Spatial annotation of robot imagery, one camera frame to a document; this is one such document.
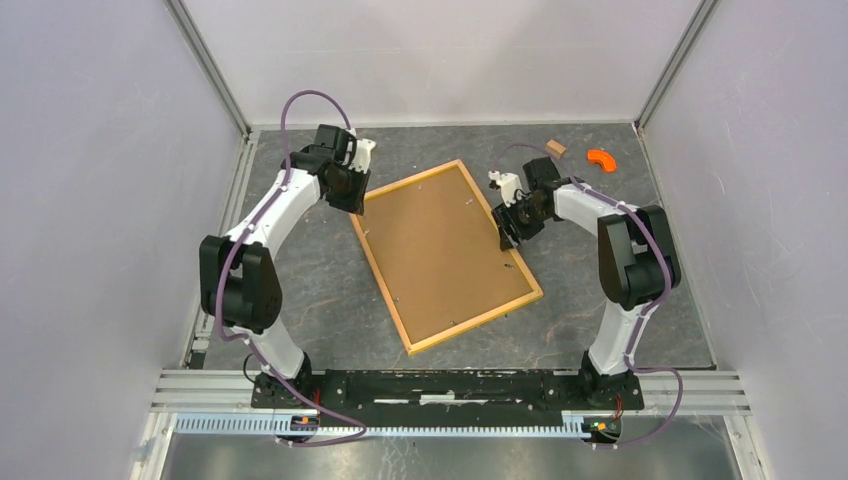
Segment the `yellow picture frame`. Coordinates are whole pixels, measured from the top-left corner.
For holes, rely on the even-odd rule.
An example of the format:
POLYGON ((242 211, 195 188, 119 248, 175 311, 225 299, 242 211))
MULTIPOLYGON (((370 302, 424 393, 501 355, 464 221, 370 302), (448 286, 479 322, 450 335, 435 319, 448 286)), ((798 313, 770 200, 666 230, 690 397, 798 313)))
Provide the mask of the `yellow picture frame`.
POLYGON ((408 355, 543 296, 460 160, 368 192, 351 222, 408 355))

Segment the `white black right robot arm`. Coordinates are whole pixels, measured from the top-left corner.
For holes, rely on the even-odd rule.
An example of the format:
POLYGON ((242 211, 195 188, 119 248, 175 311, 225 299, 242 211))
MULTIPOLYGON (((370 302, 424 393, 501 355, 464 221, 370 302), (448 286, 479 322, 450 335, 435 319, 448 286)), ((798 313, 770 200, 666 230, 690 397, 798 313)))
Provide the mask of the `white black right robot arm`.
POLYGON ((539 234, 547 221, 569 221, 597 241, 598 278, 606 297, 597 336, 584 353, 577 392, 591 408, 632 391, 633 356, 653 312, 679 284, 681 269, 664 209, 637 207, 562 177, 549 157, 524 174, 488 173, 502 202, 492 209, 500 247, 508 250, 539 234))

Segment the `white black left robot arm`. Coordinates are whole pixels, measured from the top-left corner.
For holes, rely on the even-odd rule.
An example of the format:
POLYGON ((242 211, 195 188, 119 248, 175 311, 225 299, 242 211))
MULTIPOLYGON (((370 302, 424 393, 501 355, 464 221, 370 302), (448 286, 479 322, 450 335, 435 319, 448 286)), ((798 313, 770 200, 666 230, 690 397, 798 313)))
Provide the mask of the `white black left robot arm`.
POLYGON ((316 203, 347 213, 364 211, 375 141, 352 128, 321 124, 314 140, 285 153, 274 182, 250 213, 227 233, 199 246, 202 310, 226 342, 244 343, 261 375, 290 407, 314 394, 311 361, 283 324, 283 292, 275 256, 300 218, 316 203))

